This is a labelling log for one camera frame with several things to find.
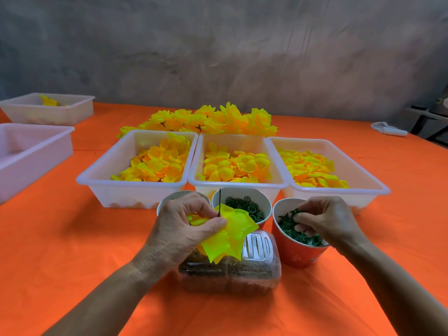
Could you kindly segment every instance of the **pile of green plastic rings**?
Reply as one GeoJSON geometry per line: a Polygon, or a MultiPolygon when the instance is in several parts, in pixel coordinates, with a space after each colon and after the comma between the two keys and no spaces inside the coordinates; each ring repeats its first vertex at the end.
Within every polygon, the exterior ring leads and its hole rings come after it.
{"type": "Polygon", "coordinates": [[[260,223],[264,220],[264,213],[258,208],[258,204],[254,203],[249,196],[245,196],[244,199],[227,197],[225,204],[233,209],[241,209],[249,213],[249,217],[256,223],[260,223]]]}

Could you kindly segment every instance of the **empty white bin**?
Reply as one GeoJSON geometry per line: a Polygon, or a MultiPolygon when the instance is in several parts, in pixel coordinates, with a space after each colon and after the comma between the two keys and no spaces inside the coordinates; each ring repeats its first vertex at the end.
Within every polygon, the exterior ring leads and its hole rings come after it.
{"type": "Polygon", "coordinates": [[[203,193],[211,198],[213,194],[224,187],[236,188],[251,188],[257,189],[264,193],[269,198],[271,203],[274,203],[277,195],[281,189],[288,187],[288,183],[284,180],[277,163],[272,158],[272,152],[266,146],[265,139],[262,136],[250,136],[242,134],[207,134],[201,133],[199,135],[198,145],[196,146],[196,153],[194,154],[193,163],[191,165],[190,173],[188,175],[188,182],[196,187],[196,191],[203,193]],[[210,142],[216,143],[218,146],[227,146],[228,152],[233,154],[234,151],[243,151],[246,153],[266,153],[267,159],[271,162],[269,171],[272,174],[272,179],[267,183],[234,183],[224,181],[200,181],[198,173],[202,174],[204,171],[204,154],[208,150],[210,142]]]}
{"type": "Polygon", "coordinates": [[[101,158],[81,173],[76,182],[87,185],[104,207],[155,209],[171,193],[181,191],[187,184],[188,171],[193,159],[198,135],[192,132],[172,132],[184,136],[191,143],[181,181],[176,183],[111,180],[130,166],[131,158],[141,149],[167,138],[164,131],[133,130],[121,138],[101,158]]]}
{"type": "Polygon", "coordinates": [[[387,186],[368,173],[366,169],[361,167],[328,140],[272,136],[266,138],[266,144],[272,151],[272,155],[274,156],[274,159],[276,159],[283,177],[289,183],[288,188],[283,191],[285,197],[308,199],[314,196],[339,196],[350,206],[362,209],[370,204],[376,196],[390,193],[387,186]],[[309,150],[333,160],[335,165],[333,174],[337,175],[341,180],[346,180],[350,189],[303,187],[297,185],[277,152],[277,148],[279,147],[284,150],[294,150],[299,152],[309,150]]]}
{"type": "Polygon", "coordinates": [[[0,204],[73,154],[73,127],[0,124],[0,204]]]}
{"type": "Polygon", "coordinates": [[[38,125],[75,125],[93,115],[89,95],[31,93],[0,101],[0,108],[13,123],[38,125]],[[57,100],[63,106],[43,106],[40,95],[57,100]]]}

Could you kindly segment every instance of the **forearm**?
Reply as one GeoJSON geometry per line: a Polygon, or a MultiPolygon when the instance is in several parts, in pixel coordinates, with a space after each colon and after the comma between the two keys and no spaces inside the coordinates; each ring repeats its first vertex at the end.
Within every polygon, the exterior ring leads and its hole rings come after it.
{"type": "Polygon", "coordinates": [[[136,257],[99,284],[42,336],[115,336],[164,272],[148,257],[136,257]]]}
{"type": "Polygon", "coordinates": [[[448,335],[448,311],[370,242],[344,252],[366,280],[399,336],[448,335]]]}

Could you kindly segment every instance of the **gray wall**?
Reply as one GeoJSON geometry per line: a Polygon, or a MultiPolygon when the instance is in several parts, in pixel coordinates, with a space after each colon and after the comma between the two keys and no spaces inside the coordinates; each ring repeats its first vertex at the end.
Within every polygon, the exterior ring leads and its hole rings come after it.
{"type": "Polygon", "coordinates": [[[0,99],[386,119],[448,81],[448,0],[0,0],[0,99]]]}

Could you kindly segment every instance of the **paper cup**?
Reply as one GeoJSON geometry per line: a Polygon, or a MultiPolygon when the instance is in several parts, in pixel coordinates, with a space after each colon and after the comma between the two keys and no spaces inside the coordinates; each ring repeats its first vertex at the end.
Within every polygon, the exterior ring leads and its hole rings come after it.
{"type": "MultiPolygon", "coordinates": [[[[191,191],[191,190],[184,190],[184,191],[177,191],[175,193],[171,193],[169,196],[165,197],[159,204],[159,206],[157,207],[157,215],[159,215],[160,209],[162,208],[163,205],[165,205],[165,203],[171,199],[177,199],[180,197],[183,197],[189,193],[193,193],[196,191],[191,191]]],[[[206,195],[197,192],[202,198],[204,198],[205,200],[207,200],[208,203],[210,203],[210,199],[207,198],[206,195]]]]}
{"type": "MultiPolygon", "coordinates": [[[[264,214],[264,220],[257,223],[260,229],[263,228],[266,220],[272,214],[272,204],[271,201],[262,192],[250,188],[224,187],[221,189],[221,204],[225,204],[225,200],[227,197],[244,199],[245,196],[249,196],[255,204],[258,204],[258,208],[264,214]]],[[[220,192],[218,190],[215,192],[211,199],[211,206],[217,207],[219,203],[220,192]]]]}
{"type": "Polygon", "coordinates": [[[279,226],[281,218],[289,211],[297,208],[305,200],[298,198],[286,198],[279,200],[273,209],[272,234],[274,235],[277,248],[279,250],[280,260],[293,267],[303,268],[314,264],[317,258],[328,248],[326,246],[310,246],[295,241],[287,236],[279,226]]]}

